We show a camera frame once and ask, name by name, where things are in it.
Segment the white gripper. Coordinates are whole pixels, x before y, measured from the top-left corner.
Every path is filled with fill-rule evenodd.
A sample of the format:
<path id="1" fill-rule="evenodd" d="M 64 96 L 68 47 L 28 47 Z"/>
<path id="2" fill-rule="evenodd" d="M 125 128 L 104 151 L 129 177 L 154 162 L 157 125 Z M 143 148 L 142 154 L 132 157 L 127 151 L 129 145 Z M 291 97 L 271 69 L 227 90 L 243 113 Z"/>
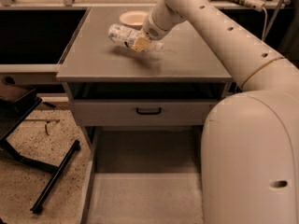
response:
<path id="1" fill-rule="evenodd" d="M 132 50 L 142 52 L 150 47 L 151 40 L 163 39 L 171 30 L 171 17 L 166 12 L 152 10 L 144 19 L 142 30 L 146 34 L 139 35 Z"/>

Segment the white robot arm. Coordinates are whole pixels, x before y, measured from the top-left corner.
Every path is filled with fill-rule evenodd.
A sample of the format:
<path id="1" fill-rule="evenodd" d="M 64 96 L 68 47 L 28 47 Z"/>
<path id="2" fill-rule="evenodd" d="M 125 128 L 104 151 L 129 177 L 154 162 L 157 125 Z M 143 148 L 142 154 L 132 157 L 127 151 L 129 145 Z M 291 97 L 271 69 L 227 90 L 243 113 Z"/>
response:
<path id="1" fill-rule="evenodd" d="M 205 224 L 299 224 L 299 73 L 207 0 L 160 0 L 137 48 L 188 21 L 240 92 L 215 105 L 201 137 Z"/>

